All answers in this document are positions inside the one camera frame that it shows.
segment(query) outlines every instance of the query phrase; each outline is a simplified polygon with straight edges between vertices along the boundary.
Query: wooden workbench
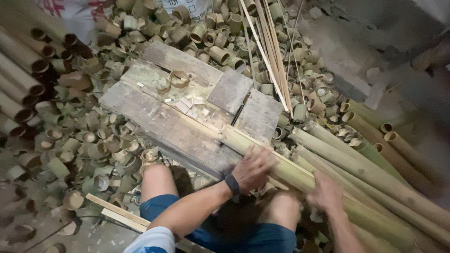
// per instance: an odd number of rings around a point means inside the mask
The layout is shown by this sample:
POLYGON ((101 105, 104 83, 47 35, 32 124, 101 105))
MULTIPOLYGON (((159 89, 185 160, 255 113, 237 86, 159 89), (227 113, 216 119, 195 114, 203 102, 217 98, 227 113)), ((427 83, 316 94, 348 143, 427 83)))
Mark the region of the wooden workbench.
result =
POLYGON ((282 111, 281 103, 253 88, 252 79, 232 69, 223 73, 159 41, 146 45, 143 56, 100 104, 141 126, 165 155, 218 179, 241 158, 217 141, 220 129, 236 117, 235 127, 269 145, 282 111), (174 70, 191 76, 189 86, 158 93, 159 82, 174 70), (176 107, 183 97, 203 103, 184 114, 176 107))

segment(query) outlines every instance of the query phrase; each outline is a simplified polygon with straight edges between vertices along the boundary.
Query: blue shorts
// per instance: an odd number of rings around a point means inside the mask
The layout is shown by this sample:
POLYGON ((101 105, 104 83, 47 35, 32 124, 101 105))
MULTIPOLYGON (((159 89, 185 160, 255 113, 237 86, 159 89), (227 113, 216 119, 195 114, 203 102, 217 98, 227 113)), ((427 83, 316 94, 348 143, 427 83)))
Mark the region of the blue shorts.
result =
MULTIPOLYGON (((151 198, 141 204, 140 216, 148 221, 153 221, 156 216, 179 199, 171 194, 151 198)), ((219 235, 213 235, 199 227, 187 235, 186 239, 216 253, 292 253, 297 240, 295 233, 290 229, 270 223, 254 224, 245 235, 247 236, 238 243, 227 244, 219 235)))

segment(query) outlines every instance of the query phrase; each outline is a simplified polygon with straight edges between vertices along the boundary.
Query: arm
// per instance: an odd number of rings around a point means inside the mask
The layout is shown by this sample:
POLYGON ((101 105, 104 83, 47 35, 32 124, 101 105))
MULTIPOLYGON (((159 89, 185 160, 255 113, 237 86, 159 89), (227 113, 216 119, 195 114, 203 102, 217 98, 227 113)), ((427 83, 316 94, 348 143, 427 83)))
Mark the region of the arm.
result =
MULTIPOLYGON (((250 147, 232 175, 239 184, 240 193, 248 194, 267 182, 267 171, 274 164, 274 157, 265 148, 250 147)), ((163 226, 179 238, 197 228, 214 210, 232 197, 228 185, 218 184, 185 196, 169 206, 147 229, 163 226)))
POLYGON ((334 235, 336 252, 364 253, 365 250, 344 211, 342 188, 319 171, 314 172, 314 177, 315 188, 306 199, 312 206, 322 209, 327 214, 334 235))

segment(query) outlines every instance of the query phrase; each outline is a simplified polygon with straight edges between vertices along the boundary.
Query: hand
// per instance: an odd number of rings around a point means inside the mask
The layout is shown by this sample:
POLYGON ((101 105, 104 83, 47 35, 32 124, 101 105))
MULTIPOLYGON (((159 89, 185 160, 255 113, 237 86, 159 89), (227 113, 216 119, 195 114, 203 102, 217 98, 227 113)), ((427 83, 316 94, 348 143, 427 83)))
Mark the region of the hand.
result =
POLYGON ((268 181, 267 172, 277 163, 272 151, 264 147, 248 147, 244 158, 231 173, 239 184, 241 194, 263 187, 268 181))
POLYGON ((308 203, 313 207, 326 212, 327 215, 343 212, 343 189, 322 172, 315 171, 313 174, 315 178, 315 188, 306 196, 308 203))

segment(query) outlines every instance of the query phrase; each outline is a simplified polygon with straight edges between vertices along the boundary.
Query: black watch strap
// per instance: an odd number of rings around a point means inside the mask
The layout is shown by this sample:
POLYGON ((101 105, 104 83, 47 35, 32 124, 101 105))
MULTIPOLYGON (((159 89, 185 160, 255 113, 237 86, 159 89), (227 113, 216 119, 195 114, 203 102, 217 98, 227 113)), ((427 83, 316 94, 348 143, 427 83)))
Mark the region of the black watch strap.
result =
POLYGON ((233 197, 239 196, 239 194, 241 193, 241 189, 239 188, 239 183, 236 181, 236 179, 234 178, 234 176, 231 173, 229 173, 225 176, 225 183, 228 185, 231 192, 233 193, 233 197))

